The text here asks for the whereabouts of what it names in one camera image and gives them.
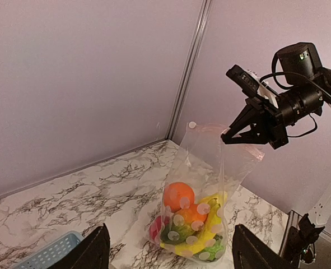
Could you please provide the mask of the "red toy strawberry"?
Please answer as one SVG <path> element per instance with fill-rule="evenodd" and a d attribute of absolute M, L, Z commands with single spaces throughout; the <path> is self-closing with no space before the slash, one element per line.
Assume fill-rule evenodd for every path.
<path fill-rule="evenodd" d="M 159 244 L 160 234 L 164 228 L 165 228 L 165 218 L 162 216 L 158 216 L 157 218 L 155 218 L 155 220 L 149 227 L 149 237 L 153 243 Z"/>

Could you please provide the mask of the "yellow toy bananas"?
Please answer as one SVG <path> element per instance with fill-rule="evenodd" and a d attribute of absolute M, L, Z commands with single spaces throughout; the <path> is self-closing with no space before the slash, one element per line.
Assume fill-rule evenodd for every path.
<path fill-rule="evenodd" d="M 223 244 L 226 246 L 227 235 L 225 233 L 225 226 L 223 224 L 223 207 L 218 202 L 218 198 L 210 200 L 202 200 L 200 203 L 206 203 L 210 205 L 210 212 L 204 225 L 196 231 L 193 235 L 189 236 L 185 242 L 171 245 L 166 244 L 160 240 L 160 247 L 168 251 L 171 251 L 179 256 L 185 258 L 197 258 L 197 254 L 204 250 L 205 247 L 211 247 L 215 244 L 215 237 L 223 237 Z M 173 224 L 173 216 L 166 216 L 165 225 Z"/>

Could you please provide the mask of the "clear zip top bag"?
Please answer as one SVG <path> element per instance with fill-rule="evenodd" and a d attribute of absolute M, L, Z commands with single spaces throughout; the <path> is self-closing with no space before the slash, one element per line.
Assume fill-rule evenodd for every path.
<path fill-rule="evenodd" d="M 173 164 L 165 178 L 162 191 L 163 199 L 164 189 L 168 184 L 183 182 L 192 187 L 195 194 L 194 203 L 218 198 L 218 202 L 223 207 L 222 219 L 227 235 L 226 246 L 229 233 L 224 208 L 245 177 L 264 157 L 264 153 L 254 145 L 224 144 L 221 135 L 227 130 L 225 126 L 214 124 L 205 126 L 197 124 L 194 129 L 187 126 Z M 164 206 L 162 199 L 159 216 L 172 216 L 174 212 Z M 186 259 L 200 266 L 213 263 L 194 258 Z"/>

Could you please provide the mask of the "orange toy fruit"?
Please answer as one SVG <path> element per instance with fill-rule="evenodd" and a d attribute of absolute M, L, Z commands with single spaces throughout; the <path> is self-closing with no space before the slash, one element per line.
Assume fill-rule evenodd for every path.
<path fill-rule="evenodd" d="M 195 201 L 195 194 L 189 185 L 183 182 L 168 184 L 163 193 L 163 204 L 171 212 L 189 208 Z"/>

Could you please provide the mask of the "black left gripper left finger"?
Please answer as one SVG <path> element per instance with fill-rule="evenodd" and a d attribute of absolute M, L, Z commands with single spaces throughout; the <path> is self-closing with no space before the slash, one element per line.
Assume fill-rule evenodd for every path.
<path fill-rule="evenodd" d="M 109 268 L 109 259 L 110 235 L 103 224 L 57 262 L 57 268 Z"/>

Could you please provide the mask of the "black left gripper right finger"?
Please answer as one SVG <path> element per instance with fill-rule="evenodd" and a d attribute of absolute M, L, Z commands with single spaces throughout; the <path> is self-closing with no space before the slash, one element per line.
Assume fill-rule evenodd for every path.
<path fill-rule="evenodd" d="M 234 269 L 291 269 L 294 265 L 281 258 L 246 226 L 238 224 L 232 237 Z"/>

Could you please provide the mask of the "white bag zipper slider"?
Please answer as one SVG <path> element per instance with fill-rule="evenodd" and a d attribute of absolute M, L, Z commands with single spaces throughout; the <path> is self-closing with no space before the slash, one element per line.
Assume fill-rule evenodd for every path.
<path fill-rule="evenodd" d="M 189 124 L 188 124 L 188 127 L 189 127 L 190 129 L 194 129 L 196 126 L 197 126 L 197 124 L 196 124 L 196 122 L 194 122 L 194 121 L 189 122 Z"/>

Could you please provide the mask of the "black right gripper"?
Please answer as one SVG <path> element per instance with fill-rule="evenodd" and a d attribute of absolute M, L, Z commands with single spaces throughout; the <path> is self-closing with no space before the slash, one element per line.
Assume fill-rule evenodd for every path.
<path fill-rule="evenodd" d="M 227 145 L 270 144 L 278 149 L 288 143 L 286 125 L 281 111 L 261 96 L 247 98 L 246 106 L 236 119 L 230 124 L 229 130 L 221 135 Z M 250 130 L 239 133 L 245 127 Z"/>

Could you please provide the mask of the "green orange toy mango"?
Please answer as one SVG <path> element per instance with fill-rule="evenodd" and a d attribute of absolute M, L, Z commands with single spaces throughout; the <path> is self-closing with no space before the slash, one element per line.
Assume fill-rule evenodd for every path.
<path fill-rule="evenodd" d="M 180 209 L 173 216 L 173 228 L 198 231 L 204 225 L 209 212 L 210 205 L 206 203 L 195 203 L 188 208 Z"/>

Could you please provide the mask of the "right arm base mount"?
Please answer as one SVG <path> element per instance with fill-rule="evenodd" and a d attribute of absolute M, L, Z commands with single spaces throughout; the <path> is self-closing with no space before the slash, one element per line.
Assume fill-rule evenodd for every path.
<path fill-rule="evenodd" d="M 285 233 L 282 239 L 279 256 L 297 266 L 312 264 L 316 260 L 315 242 L 319 239 L 325 226 L 316 226 L 309 219 L 291 210 L 288 214 Z"/>

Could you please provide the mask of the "green toy pepper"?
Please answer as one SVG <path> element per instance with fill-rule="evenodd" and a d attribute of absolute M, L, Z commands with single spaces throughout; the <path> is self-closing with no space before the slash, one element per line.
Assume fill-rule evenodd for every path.
<path fill-rule="evenodd" d="M 160 234 L 160 239 L 166 244 L 177 245 L 185 242 L 185 240 L 194 233 L 195 231 L 188 224 L 182 226 L 167 224 Z"/>

